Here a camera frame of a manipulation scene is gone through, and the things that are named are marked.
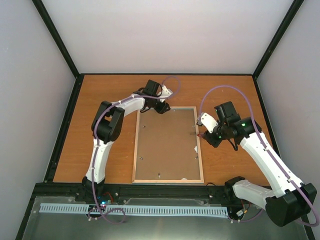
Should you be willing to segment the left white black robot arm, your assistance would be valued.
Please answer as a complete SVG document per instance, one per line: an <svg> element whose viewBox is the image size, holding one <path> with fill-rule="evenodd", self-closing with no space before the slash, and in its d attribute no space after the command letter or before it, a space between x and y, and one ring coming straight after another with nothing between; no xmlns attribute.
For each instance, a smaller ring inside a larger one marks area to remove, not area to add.
<svg viewBox="0 0 320 240"><path fill-rule="evenodd" d="M104 195L106 166L112 145L119 138L124 118L133 112L153 109L158 114L170 110L166 99L174 95L163 83L148 80L145 87L130 96L115 102L101 102L91 125L93 151L87 173L82 179L86 195L92 201L99 201Z"/></svg>

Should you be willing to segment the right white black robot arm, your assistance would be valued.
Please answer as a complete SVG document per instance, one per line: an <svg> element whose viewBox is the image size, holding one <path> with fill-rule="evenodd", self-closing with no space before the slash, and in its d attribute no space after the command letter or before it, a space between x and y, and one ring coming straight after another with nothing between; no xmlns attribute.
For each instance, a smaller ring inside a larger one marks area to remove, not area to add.
<svg viewBox="0 0 320 240"><path fill-rule="evenodd" d="M317 195L315 186L303 183L289 170L253 118L241 118L230 101L214 109L218 119L206 112L198 116L197 125L206 128L202 138L214 148L222 141L231 143L235 151L241 147L254 160L270 185L270 188L265 188L244 177L234 177L224 184L228 201L241 199L260 207L279 227L307 215Z"/></svg>

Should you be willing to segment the red purple handled screwdriver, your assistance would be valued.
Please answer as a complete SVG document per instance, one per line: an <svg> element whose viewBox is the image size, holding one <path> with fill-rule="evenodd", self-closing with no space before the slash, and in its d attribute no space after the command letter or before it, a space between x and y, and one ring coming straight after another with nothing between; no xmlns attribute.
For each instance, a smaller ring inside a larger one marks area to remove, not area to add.
<svg viewBox="0 0 320 240"><path fill-rule="evenodd" d="M190 135L197 136L197 137L201 138L203 136L203 133L192 132L192 133L190 133Z"/></svg>

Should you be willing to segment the blue wooden photo frame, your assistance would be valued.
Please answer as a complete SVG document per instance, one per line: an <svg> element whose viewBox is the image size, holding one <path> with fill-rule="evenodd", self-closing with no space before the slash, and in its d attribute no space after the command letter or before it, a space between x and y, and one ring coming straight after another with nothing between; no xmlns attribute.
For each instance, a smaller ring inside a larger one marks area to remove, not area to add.
<svg viewBox="0 0 320 240"><path fill-rule="evenodd" d="M164 113L138 113L132 183L203 184L203 162L194 106L173 106Z"/></svg>

